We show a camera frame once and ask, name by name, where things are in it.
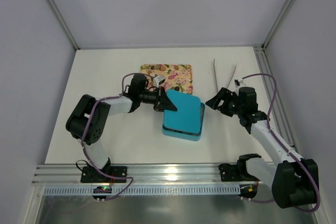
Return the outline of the teal tin box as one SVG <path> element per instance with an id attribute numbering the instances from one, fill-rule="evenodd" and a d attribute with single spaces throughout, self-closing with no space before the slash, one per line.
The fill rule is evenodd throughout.
<path id="1" fill-rule="evenodd" d="M 205 104 L 199 103 L 176 112 L 165 111 L 162 132 L 166 136 L 197 142 L 202 136 Z"/>

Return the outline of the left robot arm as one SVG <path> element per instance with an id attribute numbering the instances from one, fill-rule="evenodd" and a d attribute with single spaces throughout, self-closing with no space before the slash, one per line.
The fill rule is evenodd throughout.
<path id="1" fill-rule="evenodd" d="M 66 130 L 80 142 L 88 167 L 110 177 L 111 163 L 100 142 L 107 118 L 121 113 L 132 113 L 142 103 L 151 104 L 154 111 L 163 113 L 162 133 L 166 136 L 198 141 L 202 135 L 205 108 L 219 109 L 228 93 L 221 88 L 209 101 L 202 103 L 196 96 L 161 86 L 163 76 L 132 73 L 131 83 L 122 86 L 116 97 L 96 99 L 88 94 L 81 97 L 69 119 Z"/>

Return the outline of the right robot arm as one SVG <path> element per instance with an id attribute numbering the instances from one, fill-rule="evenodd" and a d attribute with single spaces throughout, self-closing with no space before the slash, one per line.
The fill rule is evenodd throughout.
<path id="1" fill-rule="evenodd" d="M 321 204 L 317 163 L 305 159 L 272 129 L 269 114 L 259 110 L 254 88 L 240 85 L 236 91 L 221 88 L 206 105 L 228 117 L 237 116 L 241 126 L 256 139 L 272 160 L 269 165 L 259 154 L 244 154 L 237 160 L 242 179 L 255 178 L 271 190 L 280 208 Z"/>

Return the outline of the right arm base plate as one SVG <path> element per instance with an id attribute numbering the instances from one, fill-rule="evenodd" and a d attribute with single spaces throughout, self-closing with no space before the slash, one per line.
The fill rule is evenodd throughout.
<path id="1" fill-rule="evenodd" d="M 262 182 L 254 168 L 247 165 L 223 163 L 218 166 L 222 182 Z"/>

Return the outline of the metal tongs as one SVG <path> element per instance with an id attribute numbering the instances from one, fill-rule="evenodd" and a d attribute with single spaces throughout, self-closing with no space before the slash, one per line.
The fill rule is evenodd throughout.
<path id="1" fill-rule="evenodd" d="M 236 69 L 237 69 L 237 65 L 238 63 L 235 63 L 232 67 L 232 71 L 230 73 L 230 76 L 229 76 L 229 80 L 227 81 L 226 83 L 226 89 L 229 88 L 233 78 L 234 78 L 234 75 L 235 75 L 235 72 L 236 72 Z M 215 85 L 215 91 L 216 93 L 219 92 L 219 78 L 218 78 L 218 71 L 217 71 L 217 67 L 216 67 L 216 59 L 214 58 L 213 59 L 213 63 L 212 63 L 212 67 L 213 67 L 213 77 L 214 77 L 214 85 Z"/>

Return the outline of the teal tin lid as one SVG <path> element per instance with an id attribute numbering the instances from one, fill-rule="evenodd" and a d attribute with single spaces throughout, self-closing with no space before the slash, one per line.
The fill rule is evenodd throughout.
<path id="1" fill-rule="evenodd" d="M 201 100 L 191 94 L 168 90 L 167 97 L 177 111 L 165 110 L 163 126 L 165 129 L 198 134 L 201 129 Z"/>

